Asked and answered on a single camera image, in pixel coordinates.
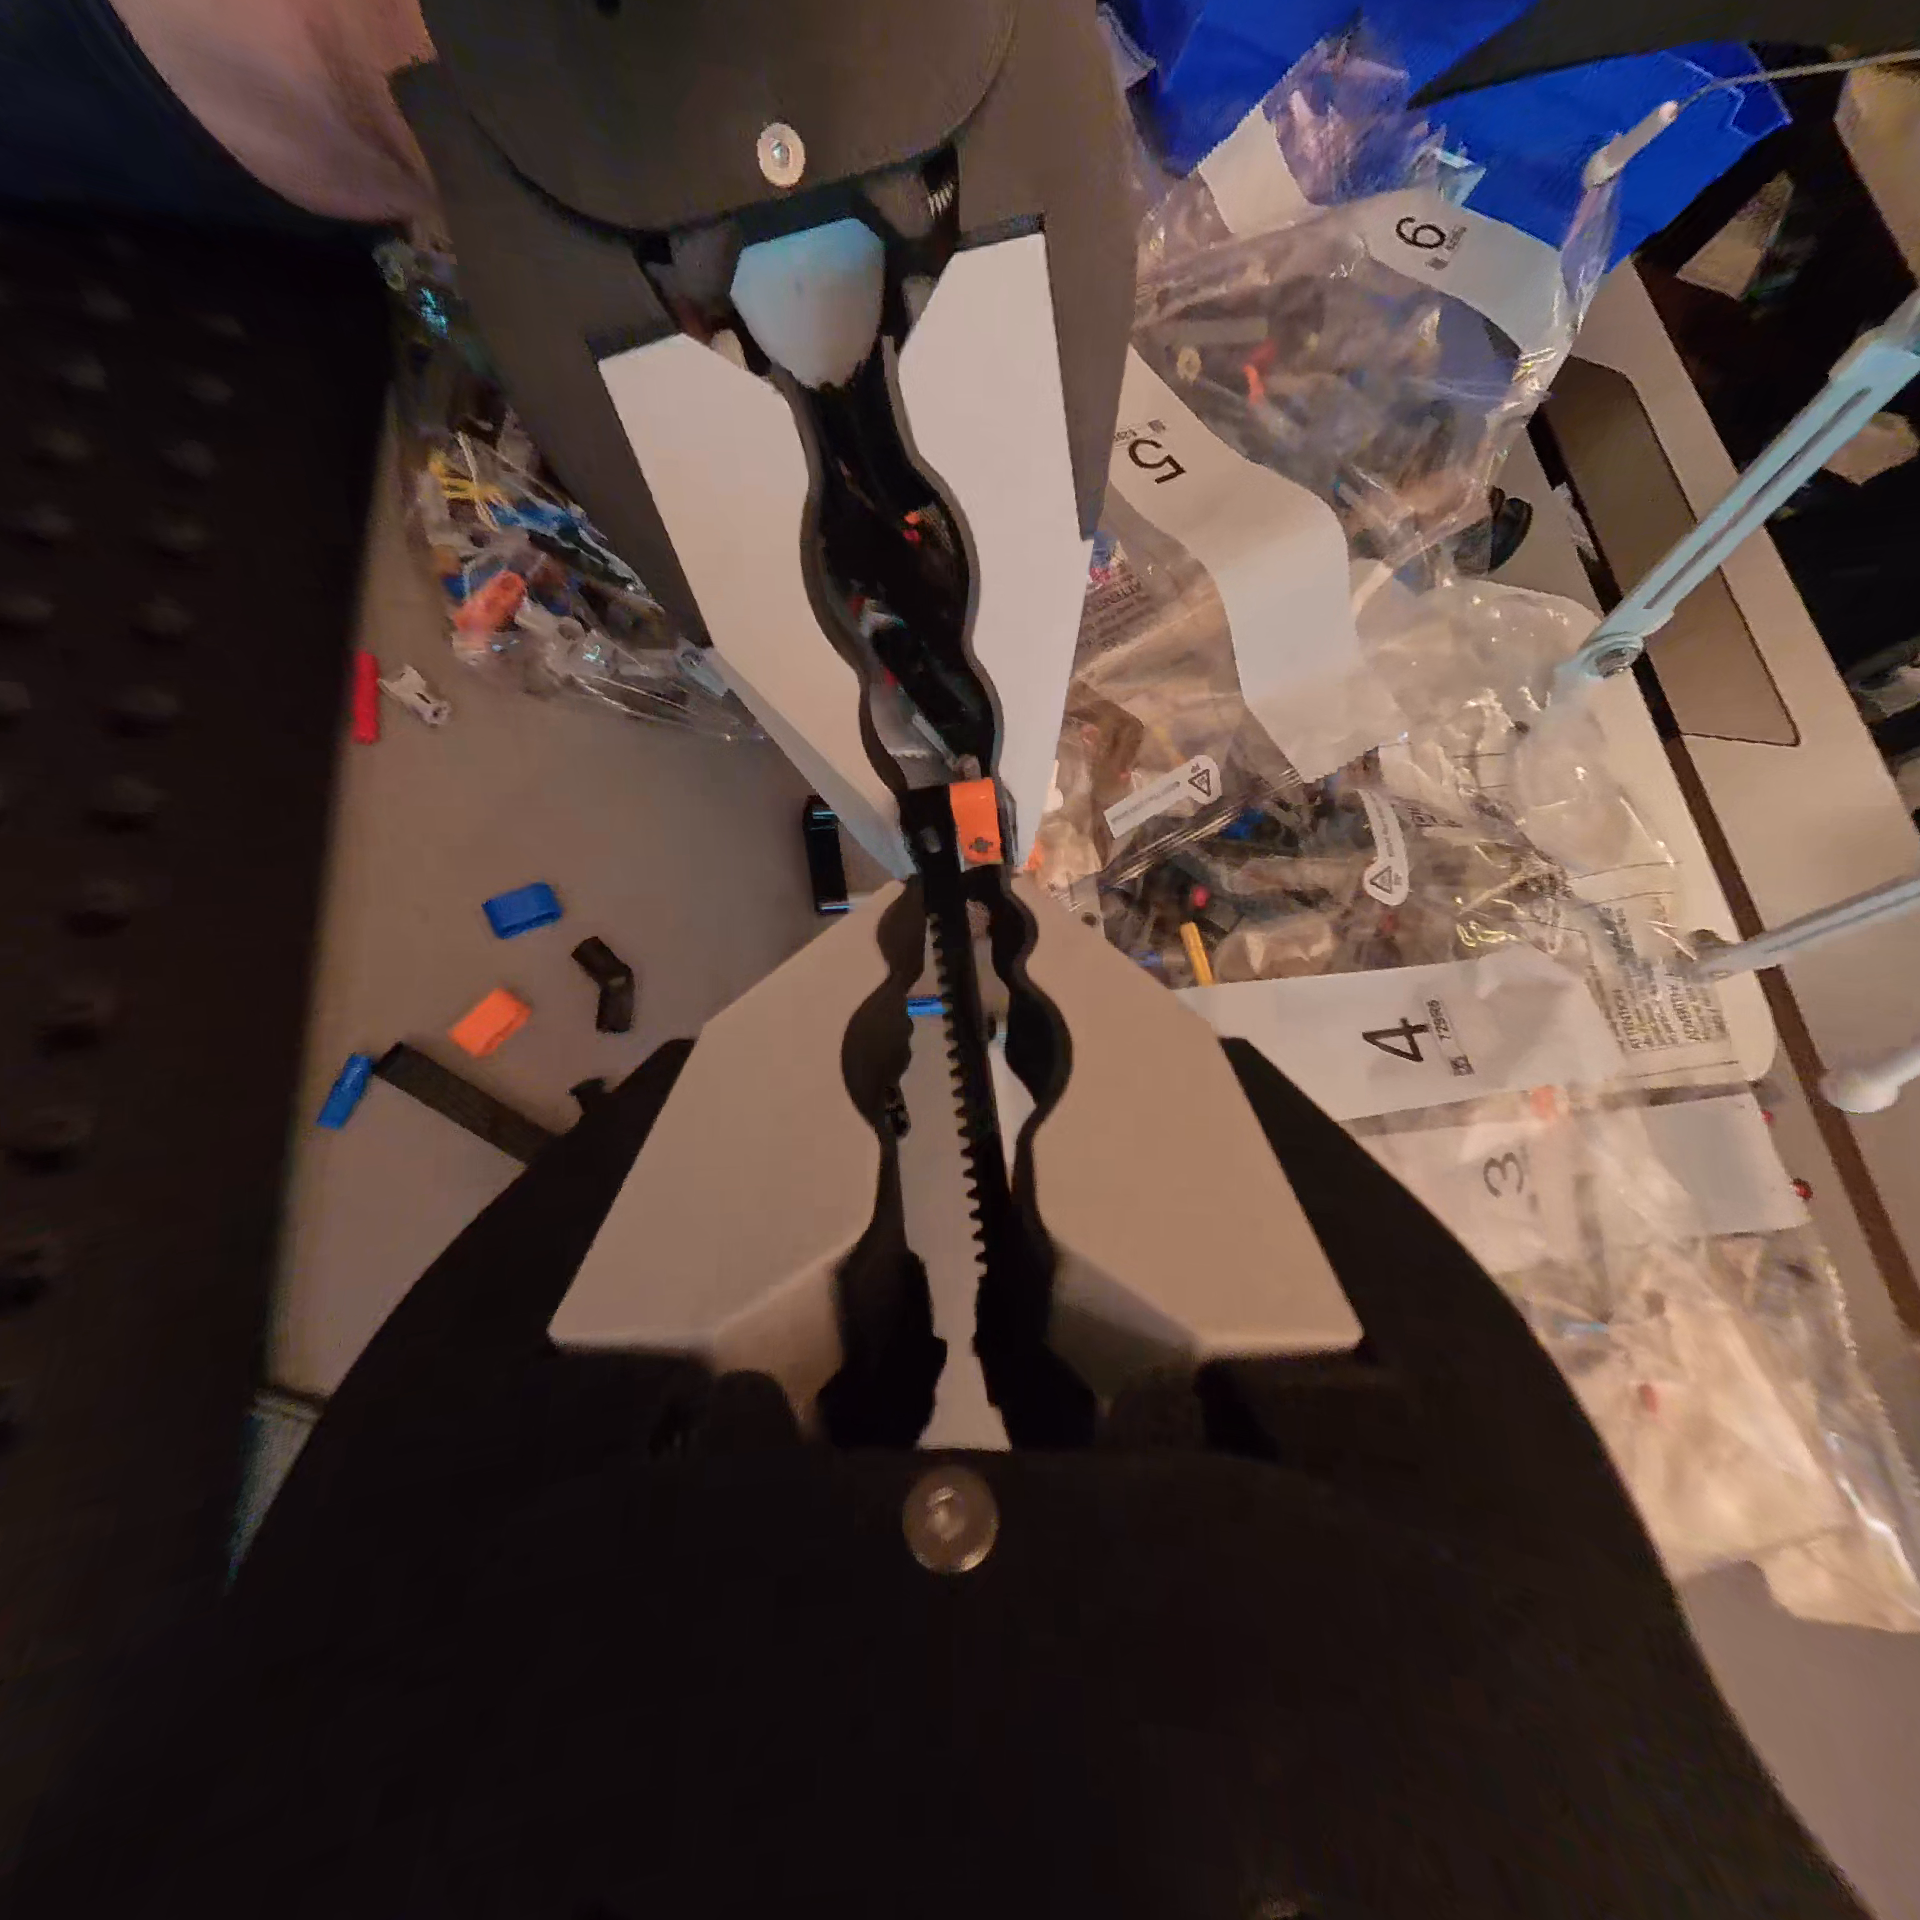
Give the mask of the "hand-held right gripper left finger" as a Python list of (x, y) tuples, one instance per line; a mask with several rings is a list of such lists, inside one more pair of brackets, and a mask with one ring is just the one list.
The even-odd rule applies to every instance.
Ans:
[(554, 1345), (764, 1374), (837, 1445), (922, 1438), (941, 1339), (898, 1119), (924, 938), (924, 889), (886, 884), (702, 1026)]

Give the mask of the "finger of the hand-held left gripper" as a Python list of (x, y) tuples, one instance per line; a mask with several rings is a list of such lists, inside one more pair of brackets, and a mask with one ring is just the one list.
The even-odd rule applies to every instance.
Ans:
[(742, 250), (723, 290), (733, 349), (607, 338), (596, 373), (726, 688), (857, 847), (911, 880), (884, 668), (820, 540), (826, 391), (802, 385), (854, 374), (876, 349), (884, 245), (863, 222), (805, 227)]
[(906, 430), (971, 550), (971, 658), (998, 711), (994, 768), (1027, 863), (1053, 790), (1091, 564), (1039, 233), (958, 252), (898, 361)]

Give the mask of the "clear lego parts bag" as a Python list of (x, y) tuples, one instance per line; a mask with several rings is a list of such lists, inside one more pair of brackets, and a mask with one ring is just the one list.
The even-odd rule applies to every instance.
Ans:
[(1045, 831), (1116, 867), (1206, 812), (1382, 746), (1529, 730), (1593, 616), (1355, 559), (1334, 508), (1225, 444), (1128, 355)]
[(1692, 1093), (1623, 1084), (1593, 996), (1538, 949), (1456, 948), (1464, 857), (1407, 827), (1376, 756), (1223, 805), (1116, 867), (1050, 851), (1044, 827), (1039, 876), (1218, 1036), (1254, 1043), (1337, 1119), (1541, 1088)]
[(1751, 1093), (1541, 1088), (1351, 1123), (1495, 1279), (1674, 1579), (1914, 1636), (1914, 1472)]
[(1614, 186), (1558, 245), (1465, 209), (1464, 165), (1331, 205), (1261, 110), (1139, 221), (1128, 354), (1235, 453), (1322, 496), (1355, 559), (1427, 570), (1499, 519), (1499, 466), (1565, 363)]

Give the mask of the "person's left hand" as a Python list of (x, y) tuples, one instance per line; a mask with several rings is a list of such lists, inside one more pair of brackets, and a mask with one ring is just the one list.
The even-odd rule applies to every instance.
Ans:
[(199, 123), (285, 200), (348, 222), (436, 215), (392, 79), (434, 55), (418, 3), (115, 3)]

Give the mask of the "black lego gear rack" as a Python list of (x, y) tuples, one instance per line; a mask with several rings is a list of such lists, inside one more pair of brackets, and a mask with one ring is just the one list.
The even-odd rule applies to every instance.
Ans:
[(916, 863), (932, 969), (947, 1003), (947, 1073), (975, 1269), (973, 1355), (1008, 1443), (1040, 1450), (1049, 1443), (1044, 1270), (1008, 1171), (982, 990), (1005, 988), (1012, 1008), (1022, 1003), (1025, 948), (1034, 925), (1002, 867), (965, 863), (947, 787), (911, 792), (900, 803), (900, 831)]

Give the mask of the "dark perforated panel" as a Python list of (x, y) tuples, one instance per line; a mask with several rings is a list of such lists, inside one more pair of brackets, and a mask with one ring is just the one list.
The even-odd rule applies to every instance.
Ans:
[(327, 242), (4, 205), (4, 1916), (223, 1594), (389, 415)]

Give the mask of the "black pointed panel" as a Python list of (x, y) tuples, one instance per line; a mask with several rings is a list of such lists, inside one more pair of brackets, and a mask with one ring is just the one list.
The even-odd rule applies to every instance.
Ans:
[(1917, 43), (1917, 3), (1533, 3), (1419, 87), (1413, 105), (1697, 42), (1902, 54)]

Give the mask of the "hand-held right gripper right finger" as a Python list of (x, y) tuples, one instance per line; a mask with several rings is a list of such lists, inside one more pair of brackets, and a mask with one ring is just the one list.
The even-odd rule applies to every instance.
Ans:
[(1352, 1355), (1361, 1324), (1212, 1024), (1020, 876), (975, 1355), (1012, 1445), (1085, 1445), (1119, 1399), (1212, 1362)]

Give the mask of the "light blue slotted bar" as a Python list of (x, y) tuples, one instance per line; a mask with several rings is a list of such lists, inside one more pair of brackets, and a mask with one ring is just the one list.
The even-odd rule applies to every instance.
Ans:
[(1559, 670), (1565, 688), (1614, 678), (1643, 659), (1680, 601), (1788, 505), (1840, 448), (1917, 374), (1917, 294), (1840, 355), (1808, 404), (1764, 448), (1731, 491), (1608, 613)]
[(1692, 978), (1719, 980), (1772, 971), (1806, 949), (1817, 949), (1835, 939), (1846, 939), (1853, 932), (1893, 922), (1914, 909), (1917, 876), (1907, 876), (1835, 902), (1813, 913), (1805, 913), (1784, 925), (1764, 931), (1751, 939), (1707, 942), (1700, 938), (1700, 944), (1691, 957), (1691, 974)]

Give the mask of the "small open parts bag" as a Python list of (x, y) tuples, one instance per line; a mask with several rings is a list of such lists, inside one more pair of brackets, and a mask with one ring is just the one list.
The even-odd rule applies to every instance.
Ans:
[(497, 687), (720, 742), (764, 740), (564, 491), (471, 325), (453, 258), (410, 234), (374, 264), (397, 303), (397, 410), (413, 541), (452, 658)]

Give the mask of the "empty clear plastic bag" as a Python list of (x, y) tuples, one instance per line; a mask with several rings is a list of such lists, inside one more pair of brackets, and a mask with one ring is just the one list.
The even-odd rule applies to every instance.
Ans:
[(1378, 746), (1378, 786), (1465, 866), (1456, 948), (1523, 942), (1576, 974), (1623, 1084), (1764, 1083), (1777, 1054), (1764, 990), (1692, 977), (1731, 916), (1645, 701), (1628, 674), (1575, 670), (1597, 613), (1514, 584), (1415, 593), (1357, 569), (1355, 625), (1402, 727)]

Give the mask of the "blue plastic bin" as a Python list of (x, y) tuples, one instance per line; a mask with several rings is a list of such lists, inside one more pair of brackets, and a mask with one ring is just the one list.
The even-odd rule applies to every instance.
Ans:
[(1590, 157), (1663, 105), (1678, 117), (1614, 188), (1614, 258), (1634, 255), (1709, 186), (1784, 134), (1789, 110), (1743, 42), (1680, 40), (1648, 54), (1456, 95), (1424, 114), (1415, 93), (1501, 29), (1558, 6), (1520, 3), (1116, 3), (1098, 6), (1155, 146), (1189, 175), (1261, 110), (1322, 205), (1468, 175), (1465, 209), (1558, 245), (1576, 222)]

